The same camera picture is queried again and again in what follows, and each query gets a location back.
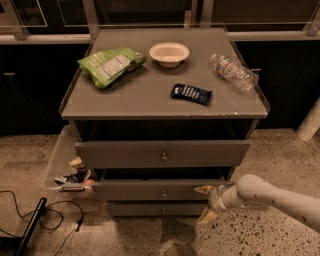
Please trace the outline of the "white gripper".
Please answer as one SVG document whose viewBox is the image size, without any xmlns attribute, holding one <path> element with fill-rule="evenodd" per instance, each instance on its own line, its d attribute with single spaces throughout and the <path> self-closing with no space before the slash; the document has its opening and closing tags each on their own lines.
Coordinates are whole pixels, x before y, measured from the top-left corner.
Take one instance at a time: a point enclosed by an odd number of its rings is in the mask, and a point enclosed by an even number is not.
<svg viewBox="0 0 320 256">
<path fill-rule="evenodd" d="M 198 193 L 209 194 L 208 203 L 210 208 L 205 207 L 202 211 L 200 217 L 198 218 L 198 223 L 200 225 L 205 225 L 214 221 L 219 217 L 219 213 L 223 213 L 229 210 L 229 208 L 223 201 L 223 196 L 230 188 L 231 185 L 218 185 L 214 187 L 212 187 L 211 185 L 203 185 L 194 188 L 194 190 Z"/>
</svg>

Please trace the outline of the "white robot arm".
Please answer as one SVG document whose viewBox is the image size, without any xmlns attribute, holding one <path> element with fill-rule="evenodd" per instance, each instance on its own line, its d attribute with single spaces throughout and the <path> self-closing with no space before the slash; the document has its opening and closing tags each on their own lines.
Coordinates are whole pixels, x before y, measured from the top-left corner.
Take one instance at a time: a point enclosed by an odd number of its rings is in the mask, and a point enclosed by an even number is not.
<svg viewBox="0 0 320 256">
<path fill-rule="evenodd" d="M 227 185 L 198 186 L 194 191 L 208 197 L 208 205 L 199 218 L 201 224 L 212 222 L 229 210 L 265 210 L 271 206 L 320 232 L 319 198 L 281 189 L 256 175 L 243 175 Z"/>
</svg>

